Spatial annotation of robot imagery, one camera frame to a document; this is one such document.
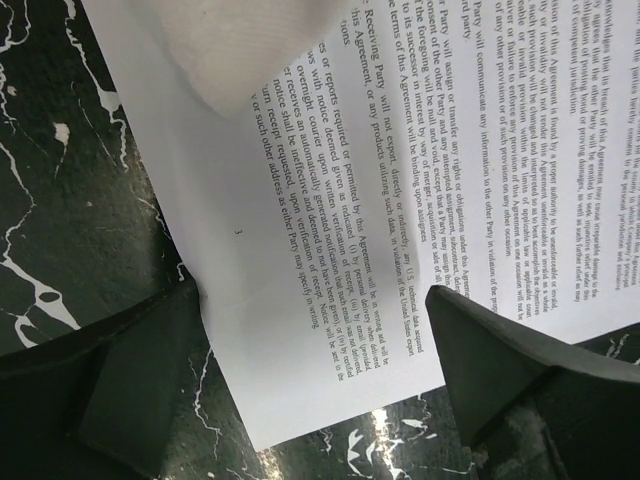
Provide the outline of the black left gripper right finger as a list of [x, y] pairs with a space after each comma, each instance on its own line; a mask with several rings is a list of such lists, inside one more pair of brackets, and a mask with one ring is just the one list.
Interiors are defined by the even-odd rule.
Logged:
[[432, 286], [425, 305], [460, 442], [479, 478], [638, 478], [638, 366], [445, 286]]

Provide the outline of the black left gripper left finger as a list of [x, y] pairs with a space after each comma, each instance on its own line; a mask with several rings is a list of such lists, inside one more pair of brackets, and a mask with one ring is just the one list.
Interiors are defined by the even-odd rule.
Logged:
[[155, 479], [200, 320], [188, 278], [1, 358], [4, 479]]

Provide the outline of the white printed text sheet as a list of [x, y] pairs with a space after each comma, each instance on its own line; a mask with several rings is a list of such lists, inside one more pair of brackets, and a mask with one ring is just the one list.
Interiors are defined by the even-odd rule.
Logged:
[[84, 7], [256, 450], [444, 383], [447, 286], [568, 343], [639, 319], [639, 5], [350, 1], [232, 116]]

